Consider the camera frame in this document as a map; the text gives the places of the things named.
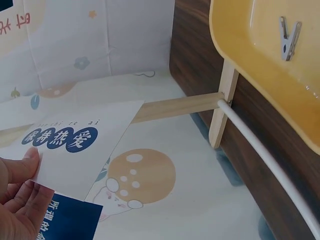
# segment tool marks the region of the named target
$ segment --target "hand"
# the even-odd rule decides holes
[[[30,148],[22,160],[0,157],[0,239],[35,240],[54,191],[31,179],[40,161]]]

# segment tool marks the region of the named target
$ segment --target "white backdrop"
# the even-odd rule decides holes
[[[0,102],[60,84],[168,68],[174,4],[15,0],[0,12]]]

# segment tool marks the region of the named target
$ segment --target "star print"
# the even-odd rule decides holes
[[[90,12],[89,12],[89,17],[90,17],[90,18],[94,19],[96,16],[97,16],[96,11],[90,11]]]

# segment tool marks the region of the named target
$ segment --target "dark wooden panel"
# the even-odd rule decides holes
[[[224,60],[211,40],[209,7],[210,0],[175,2],[170,71],[188,96],[217,92],[219,88]],[[212,114],[200,113],[204,119]]]
[[[210,0],[176,0],[170,71],[188,96],[218,91],[223,59],[211,40]],[[320,216],[320,157],[311,151],[281,115],[242,76],[233,109],[258,135]],[[210,125],[212,111],[202,112]],[[279,240],[313,236],[273,174],[228,121],[221,146],[265,215]]]
[[[311,151],[271,104],[242,76],[232,108],[290,176],[319,218],[320,157]],[[279,240],[314,239],[298,210],[263,160],[228,121],[221,146]]]

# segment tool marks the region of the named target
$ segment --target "beige circle pattern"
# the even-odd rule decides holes
[[[39,91],[37,94],[47,99],[59,98],[68,93],[76,84],[76,82],[72,82],[62,86],[44,89]]]
[[[128,161],[133,155],[139,161]],[[116,195],[126,201],[137,200],[143,204],[164,199],[174,188],[176,168],[171,159],[153,149],[134,149],[116,157],[109,165],[108,178],[116,179]]]

